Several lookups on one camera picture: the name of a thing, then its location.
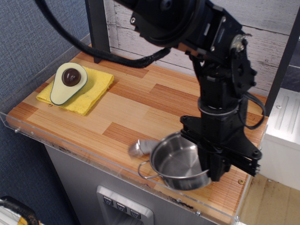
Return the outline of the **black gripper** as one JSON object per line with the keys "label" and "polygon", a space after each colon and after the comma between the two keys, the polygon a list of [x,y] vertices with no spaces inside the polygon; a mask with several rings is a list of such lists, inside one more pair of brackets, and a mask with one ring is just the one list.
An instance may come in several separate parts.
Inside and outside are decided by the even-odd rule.
{"label": "black gripper", "polygon": [[181,135],[197,145],[201,168],[209,170],[213,182],[219,182],[232,165],[252,176],[257,174],[262,153],[245,135],[247,111],[228,117],[184,115],[180,121]]}

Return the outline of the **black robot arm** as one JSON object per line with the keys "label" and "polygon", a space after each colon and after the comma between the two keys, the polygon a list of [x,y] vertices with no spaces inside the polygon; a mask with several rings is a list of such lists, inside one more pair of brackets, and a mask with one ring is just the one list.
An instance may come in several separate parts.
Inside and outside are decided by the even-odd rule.
{"label": "black robot arm", "polygon": [[262,153],[248,140],[249,93],[256,71],[247,55],[242,26],[209,0],[123,0],[131,23],[151,44],[189,56],[200,85],[200,117],[182,116],[181,134],[198,147],[201,168],[219,181],[233,165],[255,176]]}

